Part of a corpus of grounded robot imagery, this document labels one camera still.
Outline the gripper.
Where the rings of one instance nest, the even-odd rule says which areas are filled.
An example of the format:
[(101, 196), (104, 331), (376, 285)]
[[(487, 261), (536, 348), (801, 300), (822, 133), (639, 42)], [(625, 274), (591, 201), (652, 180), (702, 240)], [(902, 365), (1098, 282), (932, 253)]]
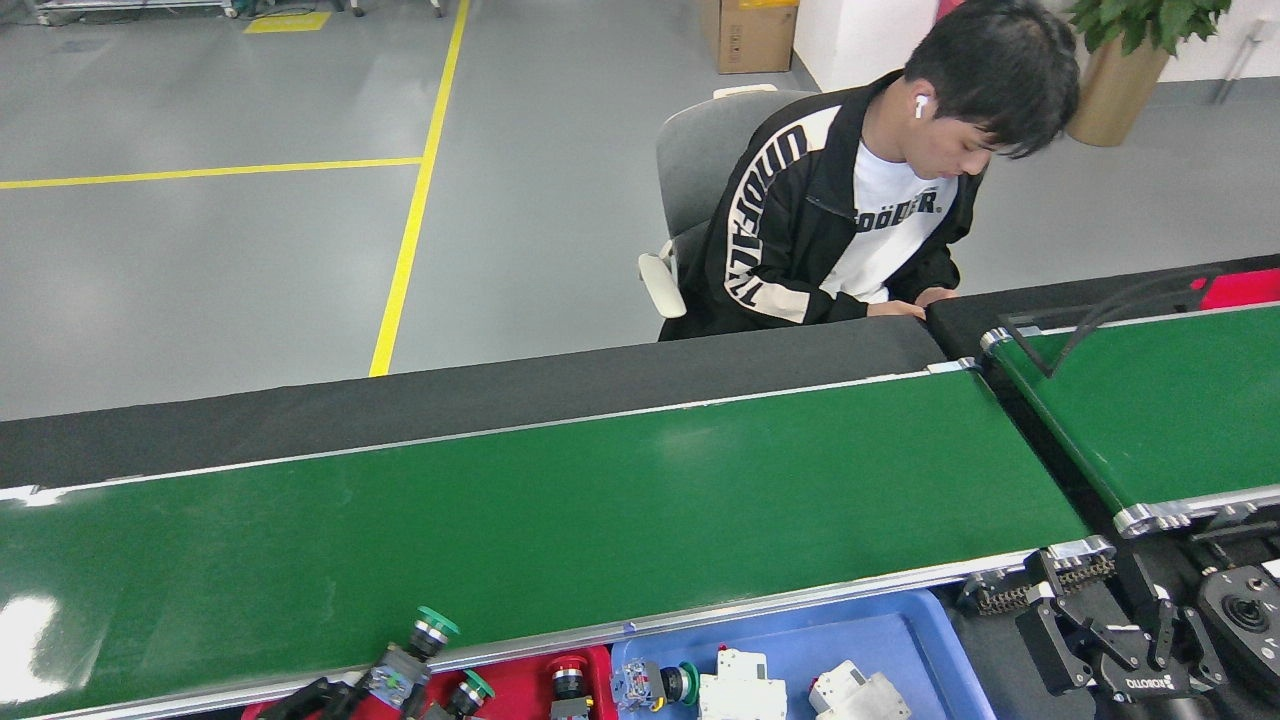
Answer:
[[(1016, 618), (1018, 630), (1052, 694), (1097, 680), (1094, 719), (1202, 719), (1208, 692), (1228, 674), (1202, 616), (1172, 602), (1160, 584), (1149, 591), (1143, 619), (1153, 623), (1148, 664), (1133, 669), (1133, 655), (1101, 620), (1062, 598), (1056, 585), (1038, 582), (1027, 589), (1029, 607)], [(1103, 665), (1107, 657), (1117, 665)]]

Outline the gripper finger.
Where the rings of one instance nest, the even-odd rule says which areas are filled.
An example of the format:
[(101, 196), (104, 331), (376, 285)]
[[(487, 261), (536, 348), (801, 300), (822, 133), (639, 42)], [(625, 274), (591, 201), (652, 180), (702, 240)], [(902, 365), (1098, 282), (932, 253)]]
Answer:
[(256, 719), (351, 719), (364, 700), (364, 680), (330, 682), (326, 678), (305, 685), (256, 712)]

